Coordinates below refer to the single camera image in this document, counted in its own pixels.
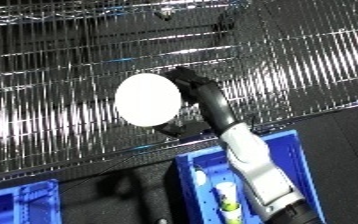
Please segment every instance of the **paper cup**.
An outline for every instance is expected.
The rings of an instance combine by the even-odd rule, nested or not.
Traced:
[[[237,201],[237,186],[233,182],[223,182],[215,186],[219,195],[220,208],[224,211],[236,210],[239,207]]]
[[[220,209],[220,212],[225,220],[226,224],[242,224],[243,223],[243,213],[241,205],[238,204],[237,209],[233,211],[225,211]]]

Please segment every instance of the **blue plastic bin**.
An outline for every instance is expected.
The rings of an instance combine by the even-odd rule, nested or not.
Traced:
[[[0,190],[0,224],[61,224],[57,181]]]
[[[263,137],[263,139],[269,145],[271,157],[275,163],[298,186],[307,201],[324,221],[324,215],[297,132],[286,131]],[[243,193],[242,182],[230,170],[225,152],[220,147],[179,155],[176,157],[176,162],[190,223],[224,223],[223,217],[219,212],[218,197],[216,196],[214,186],[225,181],[233,181],[238,186],[238,196],[243,208],[244,223],[261,223],[260,218],[251,211]],[[196,169],[202,169],[207,175],[207,182],[201,186],[198,186],[195,181]]]

